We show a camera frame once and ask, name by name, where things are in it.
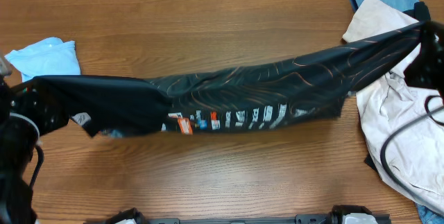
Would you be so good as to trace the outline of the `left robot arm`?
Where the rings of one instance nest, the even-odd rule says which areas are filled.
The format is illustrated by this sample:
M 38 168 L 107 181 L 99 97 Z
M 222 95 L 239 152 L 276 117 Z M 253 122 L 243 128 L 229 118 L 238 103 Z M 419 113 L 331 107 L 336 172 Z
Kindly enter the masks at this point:
M 33 183 L 23 179 L 35 145 L 45 128 L 45 116 L 37 106 L 37 91 L 22 87 L 12 91 L 1 77 L 1 222 L 35 223 Z

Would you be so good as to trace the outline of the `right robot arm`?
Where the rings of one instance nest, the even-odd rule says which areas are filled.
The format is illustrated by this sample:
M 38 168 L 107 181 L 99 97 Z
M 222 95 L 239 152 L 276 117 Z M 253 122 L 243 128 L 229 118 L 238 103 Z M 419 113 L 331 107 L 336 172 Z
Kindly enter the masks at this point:
M 424 22 L 420 29 L 420 53 L 404 70 L 410 87 L 435 89 L 443 94 L 443 25 Z

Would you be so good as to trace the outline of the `black orange-patterned jersey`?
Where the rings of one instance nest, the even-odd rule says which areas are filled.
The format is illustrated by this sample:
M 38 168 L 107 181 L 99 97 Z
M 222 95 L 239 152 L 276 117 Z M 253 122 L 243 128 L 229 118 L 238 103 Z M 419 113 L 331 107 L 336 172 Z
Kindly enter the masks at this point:
M 406 57 L 422 24 L 278 62 L 219 71 L 127 78 L 38 76 L 16 92 L 49 96 L 88 135 L 136 137 L 161 130 L 243 132 L 334 118 L 344 101 Z

